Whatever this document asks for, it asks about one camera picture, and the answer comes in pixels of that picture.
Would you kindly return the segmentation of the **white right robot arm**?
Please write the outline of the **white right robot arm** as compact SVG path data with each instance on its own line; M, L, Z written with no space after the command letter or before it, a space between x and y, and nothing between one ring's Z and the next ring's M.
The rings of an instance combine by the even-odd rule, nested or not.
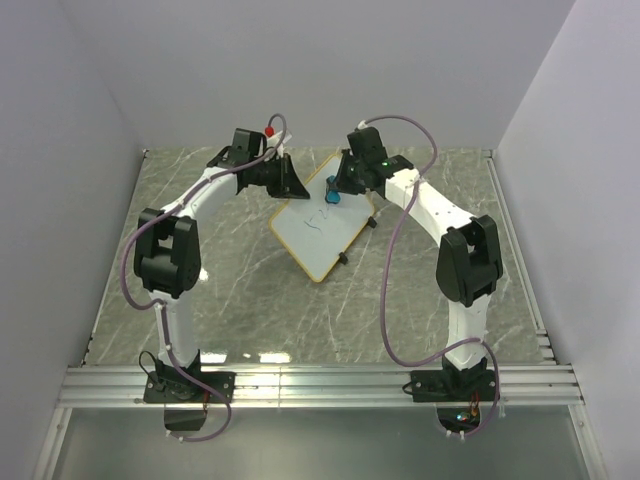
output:
M389 357L416 368L437 358L451 369L441 376L444 393L455 400L473 392L473 370L486 364L486 323L491 297L504 269L495 220L474 216L458 207L422 178L422 172L401 155L367 165L348 149L342 151L338 171L325 180L325 201L338 202L342 194L374 191L402 209L387 247L379 301L383 345ZM448 340L443 351L421 361L404 361L391 347L386 325L388 277L400 230L413 219L438 246L436 283L448 301Z

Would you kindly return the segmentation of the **blue whiteboard eraser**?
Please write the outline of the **blue whiteboard eraser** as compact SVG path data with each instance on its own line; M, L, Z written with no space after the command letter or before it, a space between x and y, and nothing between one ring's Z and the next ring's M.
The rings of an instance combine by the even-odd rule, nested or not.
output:
M327 192L326 188L325 188L325 202L328 205L337 205L339 204L341 201L341 195L340 193L336 193L336 192Z

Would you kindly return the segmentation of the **yellow framed whiteboard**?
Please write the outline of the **yellow framed whiteboard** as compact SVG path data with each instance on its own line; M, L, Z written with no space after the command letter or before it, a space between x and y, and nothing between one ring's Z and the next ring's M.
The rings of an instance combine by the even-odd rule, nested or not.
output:
M340 164L336 153L309 176L309 200L289 200L272 215L269 228L296 263L314 282L322 282L375 213L369 195L341 195L337 205L325 202L326 178Z

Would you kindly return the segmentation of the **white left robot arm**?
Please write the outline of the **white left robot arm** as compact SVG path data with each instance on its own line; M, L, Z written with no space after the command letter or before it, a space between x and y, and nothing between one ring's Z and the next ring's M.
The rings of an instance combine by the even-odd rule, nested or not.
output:
M180 402L196 399L203 381L189 295L201 271L199 222L249 186L263 187L277 199L310 198L283 149L271 147L263 155L248 151L236 163L234 154L230 146L223 148L176 200L161 209L143 210L125 250L134 254L134 274L149 302L134 301L121 277L123 295L133 308L155 312L160 340L156 375L168 378L166 388Z

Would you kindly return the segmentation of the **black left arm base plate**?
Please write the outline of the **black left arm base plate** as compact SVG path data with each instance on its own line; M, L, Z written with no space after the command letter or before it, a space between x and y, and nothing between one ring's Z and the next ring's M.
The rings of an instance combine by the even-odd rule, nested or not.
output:
M236 373L231 371L201 372L199 381L218 391L225 400L231 401L235 388ZM159 380L155 372L151 372L146 380L143 394L146 404L179 404L179 403L222 403L208 390L178 376L178 382Z

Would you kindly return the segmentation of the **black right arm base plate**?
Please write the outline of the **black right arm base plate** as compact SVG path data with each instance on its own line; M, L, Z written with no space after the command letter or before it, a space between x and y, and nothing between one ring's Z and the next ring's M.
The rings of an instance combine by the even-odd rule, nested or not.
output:
M493 370L413 370L402 391L414 403L493 401L499 382Z

